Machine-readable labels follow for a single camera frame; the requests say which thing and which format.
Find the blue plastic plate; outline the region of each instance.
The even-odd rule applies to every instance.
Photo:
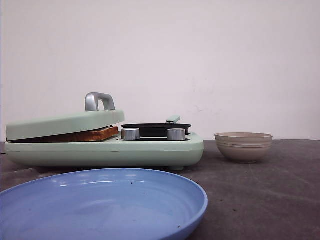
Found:
[[[45,177],[0,198],[2,240],[181,240],[208,205],[195,182],[136,168]]]

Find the sandwich maker lid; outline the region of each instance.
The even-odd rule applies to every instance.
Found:
[[[99,111],[98,100],[103,102],[104,111]],[[96,130],[125,120],[124,112],[115,109],[114,101],[109,94],[88,93],[85,97],[85,110],[86,112],[60,117],[9,123],[6,125],[6,140],[9,142]]]

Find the silver handle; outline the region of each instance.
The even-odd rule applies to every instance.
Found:
[[[116,110],[112,96],[100,92],[90,92],[85,96],[85,111],[99,111],[98,100],[103,102],[105,111]]]

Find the frying pan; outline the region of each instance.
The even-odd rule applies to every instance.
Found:
[[[174,115],[166,120],[167,123],[137,123],[137,124],[124,124],[122,127],[138,128],[140,129],[141,137],[166,137],[168,129],[184,129],[185,134],[189,134],[190,124],[177,124],[180,116]]]

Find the appliance foot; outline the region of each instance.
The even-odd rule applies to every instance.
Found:
[[[172,171],[182,171],[184,166],[170,166],[169,169]]]

